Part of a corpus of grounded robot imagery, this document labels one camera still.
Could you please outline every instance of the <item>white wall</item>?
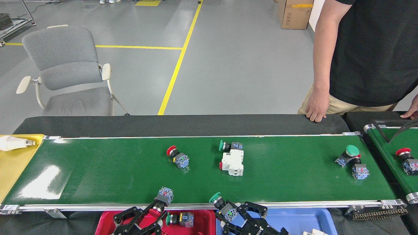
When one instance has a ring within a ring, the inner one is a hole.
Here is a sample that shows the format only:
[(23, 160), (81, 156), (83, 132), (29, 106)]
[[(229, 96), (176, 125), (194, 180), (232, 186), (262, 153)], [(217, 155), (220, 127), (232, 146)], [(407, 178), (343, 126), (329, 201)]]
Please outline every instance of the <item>white wall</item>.
[(319, 14), (321, 13), (322, 6), (325, 0), (314, 0), (311, 16), (309, 18), (309, 24), (315, 32), (316, 22), (318, 22)]

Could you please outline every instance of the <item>blue bin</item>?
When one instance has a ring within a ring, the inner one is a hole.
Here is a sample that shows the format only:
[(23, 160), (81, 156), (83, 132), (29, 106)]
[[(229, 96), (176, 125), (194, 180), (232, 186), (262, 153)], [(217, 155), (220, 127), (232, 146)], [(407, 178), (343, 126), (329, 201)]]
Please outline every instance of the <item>blue bin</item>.
[[(253, 217), (260, 217), (254, 212), (248, 213)], [(266, 220), (277, 231), (284, 227), (291, 235), (302, 235), (304, 231), (311, 232), (313, 228), (328, 235), (338, 235), (329, 211), (324, 208), (268, 209)], [(242, 227), (244, 220), (238, 215), (232, 224)], [(216, 234), (221, 235), (222, 228), (219, 220), (216, 225)]]

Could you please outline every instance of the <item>green conveyor belt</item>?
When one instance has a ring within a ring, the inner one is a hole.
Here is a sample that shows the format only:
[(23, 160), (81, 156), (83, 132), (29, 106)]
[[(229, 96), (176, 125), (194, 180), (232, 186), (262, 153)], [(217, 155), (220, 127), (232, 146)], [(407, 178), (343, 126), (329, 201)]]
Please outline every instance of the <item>green conveyor belt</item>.
[[(391, 139), (399, 129), (382, 128), (381, 130)], [(407, 129), (396, 136), (390, 143), (387, 143), (375, 128), (369, 129), (367, 133), (405, 193), (418, 192), (418, 176), (407, 175), (403, 170), (401, 159), (395, 154), (400, 148), (410, 148), (412, 156), (418, 158), (418, 129)]]
[[(219, 141), (244, 146), (244, 175), (219, 169)], [(359, 148), (370, 175), (354, 179), (334, 161)], [(166, 155), (176, 145), (190, 158), (179, 169)], [(395, 199), (358, 136), (108, 138), (45, 140), (2, 204), (148, 204), (162, 187), (173, 203)]]

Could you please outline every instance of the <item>epoxy floor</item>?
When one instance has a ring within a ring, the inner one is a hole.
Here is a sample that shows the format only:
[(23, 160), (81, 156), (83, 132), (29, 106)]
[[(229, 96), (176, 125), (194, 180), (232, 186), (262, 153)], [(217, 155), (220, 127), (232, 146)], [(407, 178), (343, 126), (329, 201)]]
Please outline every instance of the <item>epoxy floor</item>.
[[(25, 2), (33, 11), (47, 1)], [(135, 4), (68, 0), (39, 7), (32, 14), (36, 26), (28, 26), (8, 43), (21, 43), (24, 35), (53, 25), (89, 29), (96, 45), (104, 45), (97, 48), (99, 63), (111, 64), (112, 87), (131, 115), (297, 112), (313, 82), (313, 42), (306, 30), (280, 28), (277, 3), (204, 0), (199, 7), (197, 0), (166, 0), (155, 7)], [(0, 9), (12, 17), (25, 13), (18, 1), (0, 0)], [(132, 47), (112, 47), (120, 45)], [(28, 75), (37, 77), (38, 70), (23, 46), (1, 47), (1, 134), (12, 133), (25, 118), (42, 113), (34, 86), (15, 93)], [(96, 86), (105, 84), (59, 91), (43, 87), (42, 100), (46, 103), (53, 95)], [(396, 110), (407, 110), (417, 92)], [(116, 107), (116, 115), (122, 115)]]

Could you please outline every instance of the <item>chair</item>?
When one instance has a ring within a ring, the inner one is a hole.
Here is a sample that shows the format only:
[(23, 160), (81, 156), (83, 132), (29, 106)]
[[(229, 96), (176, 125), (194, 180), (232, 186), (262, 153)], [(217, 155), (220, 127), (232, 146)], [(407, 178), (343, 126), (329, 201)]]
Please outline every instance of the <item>chair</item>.
[[(111, 116), (116, 101), (110, 86), (110, 64), (98, 64), (92, 33), (82, 27), (52, 26), (23, 37), (23, 46), (39, 69), (39, 78), (22, 79), (16, 91), (24, 93), (29, 83), (35, 84), (36, 98), (43, 108), (43, 116)], [(46, 105), (42, 103), (40, 85), (58, 90), (79, 84), (107, 82), (107, 87), (97, 87), (79, 92), (56, 95)]]

